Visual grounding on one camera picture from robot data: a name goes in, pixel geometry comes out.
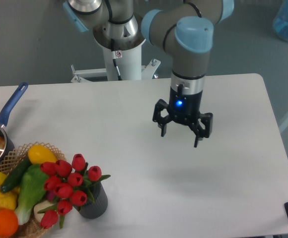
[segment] tulip bouquet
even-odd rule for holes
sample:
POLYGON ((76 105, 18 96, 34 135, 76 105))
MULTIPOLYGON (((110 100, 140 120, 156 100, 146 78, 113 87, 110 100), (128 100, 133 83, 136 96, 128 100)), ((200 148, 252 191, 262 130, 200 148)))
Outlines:
POLYGON ((72 164, 64 160, 41 164, 41 171, 49 176, 44 189, 47 191, 48 200, 54 203, 38 212, 44 213, 40 222, 41 227, 48 229, 59 219, 62 228, 65 215, 73 206, 79 211, 87 200, 94 202, 93 188, 110 175, 102 175, 98 166, 92 166, 88 170, 87 167, 88 162, 81 154, 74 155, 72 164))

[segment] dark gray vase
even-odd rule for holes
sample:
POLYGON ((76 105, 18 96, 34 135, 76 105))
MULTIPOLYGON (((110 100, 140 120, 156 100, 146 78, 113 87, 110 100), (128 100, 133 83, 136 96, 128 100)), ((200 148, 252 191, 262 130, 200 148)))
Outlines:
POLYGON ((94 202, 87 201, 82 207, 79 213, 89 219, 95 219, 101 216, 108 207, 108 197, 104 191, 102 183, 95 185, 91 191, 94 197, 94 202))

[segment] gray floor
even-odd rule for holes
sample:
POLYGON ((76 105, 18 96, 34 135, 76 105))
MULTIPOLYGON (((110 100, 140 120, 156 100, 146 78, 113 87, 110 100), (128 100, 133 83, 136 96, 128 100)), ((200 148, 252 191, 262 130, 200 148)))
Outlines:
MULTIPOLYGON (((92 33, 79 34, 67 20, 62 0, 0 0, 0 86, 69 83, 76 69, 104 68, 92 33)), ((134 0, 144 16, 151 9, 169 10, 182 0, 134 0)), ((208 75, 258 73, 263 76, 275 117, 288 110, 288 42, 272 30, 282 0, 235 0, 230 18, 215 27, 208 75)), ((158 74, 169 77, 171 60, 148 43, 143 64, 162 61, 158 74)), ((288 155, 288 128, 282 134, 288 155)))

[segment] wicker basket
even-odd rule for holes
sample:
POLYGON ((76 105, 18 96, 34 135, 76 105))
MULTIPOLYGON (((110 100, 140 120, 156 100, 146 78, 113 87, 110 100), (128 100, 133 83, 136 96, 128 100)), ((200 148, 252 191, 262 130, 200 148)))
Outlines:
MULTIPOLYGON (((1 161, 0 163, 0 172, 4 174, 9 174, 15 166, 21 162, 25 156, 27 155, 28 149, 33 145, 43 145, 50 149, 57 159, 66 160, 65 156, 61 151, 54 147, 53 145, 45 144, 45 143, 30 143, 20 146, 18 149, 14 149, 13 151, 9 152, 7 156, 1 161)), ((19 226, 17 232, 12 236, 13 238, 38 238, 45 234, 48 230, 43 229, 39 226, 39 222, 36 221, 34 217, 34 213, 32 212, 29 222, 26 224, 19 226)))

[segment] light blue joint cap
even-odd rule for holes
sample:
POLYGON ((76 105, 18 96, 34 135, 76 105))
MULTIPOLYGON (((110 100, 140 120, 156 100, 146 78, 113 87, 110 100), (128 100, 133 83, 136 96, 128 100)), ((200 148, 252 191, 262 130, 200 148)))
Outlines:
POLYGON ((149 11, 142 20, 141 23, 141 32, 143 37, 151 43, 150 39, 149 39, 149 29, 150 29, 150 25, 155 17, 156 14, 158 14, 161 10, 155 9, 152 11, 149 11))
POLYGON ((206 18, 186 16, 176 25, 175 38, 186 50, 206 53, 213 47, 214 25, 206 18))
POLYGON ((64 2, 63 7, 65 9, 65 12, 68 14, 68 17, 70 21, 74 24, 76 29, 82 33, 85 31, 88 31, 89 29, 85 27, 85 25, 79 20, 79 18, 75 15, 73 10, 70 8, 69 4, 67 2, 64 2))
POLYGON ((229 17, 234 9, 234 0, 222 0, 222 15, 219 22, 229 17))

